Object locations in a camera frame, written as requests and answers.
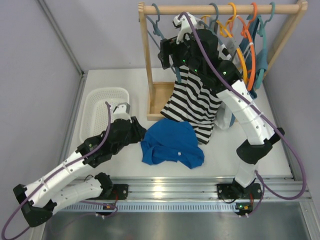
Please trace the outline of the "black white striped tank top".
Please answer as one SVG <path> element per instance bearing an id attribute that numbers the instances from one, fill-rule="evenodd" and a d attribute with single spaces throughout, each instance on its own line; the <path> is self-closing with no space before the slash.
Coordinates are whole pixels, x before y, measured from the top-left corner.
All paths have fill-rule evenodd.
<path id="1" fill-rule="evenodd" d="M 200 144 L 208 144 L 222 101 L 188 67 L 181 66 L 182 83 L 174 82 L 172 95 L 160 113 L 169 120 L 189 122 Z"/>

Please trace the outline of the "aluminium mounting rail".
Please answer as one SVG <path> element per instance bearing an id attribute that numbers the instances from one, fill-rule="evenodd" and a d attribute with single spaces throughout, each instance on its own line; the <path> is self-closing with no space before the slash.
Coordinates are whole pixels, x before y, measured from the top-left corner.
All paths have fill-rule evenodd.
<path id="1" fill-rule="evenodd" d="M 219 201 L 217 184 L 232 182 L 230 177 L 111 177 L 111 180 L 114 184 L 128 185 L 127 202 Z M 271 190 L 283 197 L 293 197 L 302 189 L 302 181 L 288 177 L 264 177 L 263 181 Z M 294 201 L 305 202 L 311 199 L 311 193 L 306 187 L 303 195 Z M 265 189 L 263 200 L 283 201 L 268 189 Z"/>

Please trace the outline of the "grey tank top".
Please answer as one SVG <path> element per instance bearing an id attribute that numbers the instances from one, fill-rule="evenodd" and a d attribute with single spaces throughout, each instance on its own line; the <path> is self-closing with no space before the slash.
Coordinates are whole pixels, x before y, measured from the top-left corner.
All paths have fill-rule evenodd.
<path id="1" fill-rule="evenodd" d="M 219 40 L 219 57 L 223 60 L 230 60 L 234 64 L 239 63 L 240 59 L 237 56 L 239 44 L 236 42 L 231 32 L 219 20 L 217 20 L 214 24 L 214 32 L 219 34 L 220 38 L 225 38 L 225 40 Z M 224 102 L 222 102 L 216 114 L 216 119 L 214 122 L 215 125 L 221 130 L 226 130 L 235 123 L 235 120 L 236 118 L 230 108 Z"/>

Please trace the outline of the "wooden clothes rack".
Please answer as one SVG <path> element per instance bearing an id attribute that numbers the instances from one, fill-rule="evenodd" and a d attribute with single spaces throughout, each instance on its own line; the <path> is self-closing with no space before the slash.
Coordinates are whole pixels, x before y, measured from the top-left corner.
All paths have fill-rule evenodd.
<path id="1" fill-rule="evenodd" d="M 145 68 L 148 83 L 148 101 L 146 117 L 149 121 L 158 121 L 163 118 L 160 114 L 164 105 L 172 95 L 174 82 L 169 81 L 153 81 L 152 64 L 150 56 L 150 46 L 147 27 L 147 16 L 149 15 L 178 15 L 183 11 L 192 15 L 213 15 L 216 10 L 209 5 L 160 5 L 159 11 L 151 5 L 144 2 L 138 4 L 138 16 L 140 22 L 140 31 L 142 37 L 142 45 L 145 59 Z M 308 9 L 306 0 L 299 0 L 295 4 L 277 4 L 274 13 L 276 15 L 289 15 L 279 30 L 271 47 L 268 50 L 267 62 L 268 70 L 272 68 L 286 43 L 292 36 L 297 25 L 302 20 Z"/>

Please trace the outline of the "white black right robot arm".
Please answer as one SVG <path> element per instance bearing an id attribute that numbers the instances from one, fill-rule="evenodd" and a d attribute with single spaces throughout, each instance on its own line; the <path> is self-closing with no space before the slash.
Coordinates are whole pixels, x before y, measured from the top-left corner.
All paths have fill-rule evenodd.
<path id="1" fill-rule="evenodd" d="M 222 109 L 227 109 L 242 127 L 246 140 L 236 149 L 240 163 L 233 192 L 238 198 L 246 198 L 252 192 L 259 160 L 284 131 L 263 119 L 228 49 L 210 30 L 186 33 L 182 41 L 164 38 L 159 49 L 162 67 L 174 66 L 180 74 L 161 110 L 165 118 L 188 123 L 201 144 L 207 144 L 214 127 L 222 125 Z"/>

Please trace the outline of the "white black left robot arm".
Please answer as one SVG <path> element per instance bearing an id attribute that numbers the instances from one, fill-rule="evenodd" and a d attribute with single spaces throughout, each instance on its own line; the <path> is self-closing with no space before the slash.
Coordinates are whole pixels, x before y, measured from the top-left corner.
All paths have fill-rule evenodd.
<path id="1" fill-rule="evenodd" d="M 100 172 L 69 186 L 76 178 L 109 161 L 130 144 L 143 140 L 147 130 L 136 117 L 118 118 L 100 134 L 87 138 L 59 166 L 39 180 L 13 189 L 21 212 L 31 228 L 48 221 L 60 210 L 87 199 L 106 200 L 113 194 L 110 176 Z"/>

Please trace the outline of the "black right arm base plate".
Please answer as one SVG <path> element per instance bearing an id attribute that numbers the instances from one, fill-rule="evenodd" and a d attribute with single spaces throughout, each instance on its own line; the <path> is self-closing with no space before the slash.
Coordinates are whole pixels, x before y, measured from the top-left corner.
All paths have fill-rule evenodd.
<path id="1" fill-rule="evenodd" d="M 262 188 L 259 183 L 252 183 L 247 187 L 242 187 L 237 182 L 219 183 L 216 187 L 218 199 L 226 203 L 233 203 L 236 200 L 258 200 L 262 197 Z"/>

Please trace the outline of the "white perforated plastic basket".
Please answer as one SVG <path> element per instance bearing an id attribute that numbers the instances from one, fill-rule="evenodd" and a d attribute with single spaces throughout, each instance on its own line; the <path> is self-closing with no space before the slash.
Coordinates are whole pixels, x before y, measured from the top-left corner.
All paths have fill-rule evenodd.
<path id="1" fill-rule="evenodd" d="M 79 139 L 96 136 L 106 130 L 109 122 L 106 103 L 113 111 L 118 104 L 129 103 L 129 92 L 122 87 L 102 87 L 92 90 L 86 97 L 79 129 Z"/>

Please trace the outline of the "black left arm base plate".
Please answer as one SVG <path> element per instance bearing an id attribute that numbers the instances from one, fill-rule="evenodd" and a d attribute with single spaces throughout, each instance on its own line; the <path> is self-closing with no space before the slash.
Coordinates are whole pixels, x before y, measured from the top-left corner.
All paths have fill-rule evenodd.
<path id="1" fill-rule="evenodd" d="M 126 200 L 129 193 L 128 184 L 114 184 L 109 195 L 110 200 Z"/>

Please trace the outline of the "orange hanger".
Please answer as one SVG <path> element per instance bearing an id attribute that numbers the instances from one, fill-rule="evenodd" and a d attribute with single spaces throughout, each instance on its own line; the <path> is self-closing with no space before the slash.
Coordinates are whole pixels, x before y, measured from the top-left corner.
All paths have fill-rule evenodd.
<path id="1" fill-rule="evenodd" d="M 253 42 L 253 37 L 249 31 L 249 28 L 254 22 L 254 20 L 257 18 L 258 7 L 255 2 L 252 2 L 251 5 L 253 6 L 253 15 L 248 20 L 247 23 L 239 15 L 237 15 L 237 18 L 236 18 L 242 23 L 242 30 L 240 34 L 243 36 L 244 39 L 248 40 L 248 45 L 244 51 L 244 53 L 247 53 L 247 55 L 244 57 L 244 60 L 246 61 L 249 59 L 249 57 L 251 57 L 251 61 L 250 61 L 251 66 L 249 67 L 249 70 L 247 70 L 247 74 L 249 76 L 248 76 L 248 82 L 246 83 L 246 88 L 248 91 L 251 91 L 253 89 L 254 80 L 255 80 L 255 71 L 256 71 L 256 51 L 255 51 L 255 46 Z M 232 23 L 230 26 L 233 34 L 234 23 Z"/>

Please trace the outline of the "teal blue tank top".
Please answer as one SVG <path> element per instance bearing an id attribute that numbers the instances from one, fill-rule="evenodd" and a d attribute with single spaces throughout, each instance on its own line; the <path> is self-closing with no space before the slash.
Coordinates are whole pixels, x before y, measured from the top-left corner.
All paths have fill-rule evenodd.
<path id="1" fill-rule="evenodd" d="M 261 87 L 264 74 L 268 70 L 268 48 L 265 25 L 266 24 L 264 23 L 262 16 L 258 14 L 255 20 L 248 27 L 248 32 L 250 33 L 251 40 L 243 37 L 239 44 L 239 48 L 242 51 L 245 59 L 247 73 L 250 75 L 253 60 L 252 51 L 250 47 L 255 47 L 256 36 L 259 36 L 262 39 L 262 49 L 258 53 L 256 52 L 256 50 L 254 51 L 255 72 L 253 74 L 253 86 L 252 89 L 249 91 L 250 96 L 253 99 L 256 99 L 258 97 L 256 90 L 258 90 Z"/>

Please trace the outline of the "yellow hanger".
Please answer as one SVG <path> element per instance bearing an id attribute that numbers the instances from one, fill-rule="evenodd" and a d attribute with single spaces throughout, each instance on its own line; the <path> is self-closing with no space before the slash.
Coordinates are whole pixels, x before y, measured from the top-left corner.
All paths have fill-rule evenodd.
<path id="1" fill-rule="evenodd" d="M 225 24 L 222 24 L 221 21 L 219 20 L 219 8 L 218 6 L 211 2 L 210 3 L 211 6 L 214 7 L 215 9 L 215 19 L 210 20 L 209 22 L 209 29 L 212 28 L 212 25 L 214 25 L 214 32 L 217 33 L 219 30 L 219 34 L 221 37 L 224 38 L 229 38 L 230 42 L 232 43 L 232 46 L 234 47 L 234 49 L 229 49 L 229 53 L 232 54 L 232 60 L 235 54 L 237 54 L 237 58 L 240 62 L 240 68 L 239 71 L 242 74 L 242 79 L 244 80 L 244 83 L 247 84 L 248 83 L 248 71 L 247 71 L 247 66 L 246 66 L 246 62 L 245 62 L 245 58 L 243 55 L 243 52 L 241 51 L 239 44 L 236 42 L 235 38 L 233 37 L 232 34 L 232 29 L 231 29 L 231 24 L 234 23 L 235 19 L 237 18 L 237 9 L 236 9 L 236 5 L 233 2 L 229 2 L 228 5 L 232 7 L 232 16 L 225 22 Z"/>

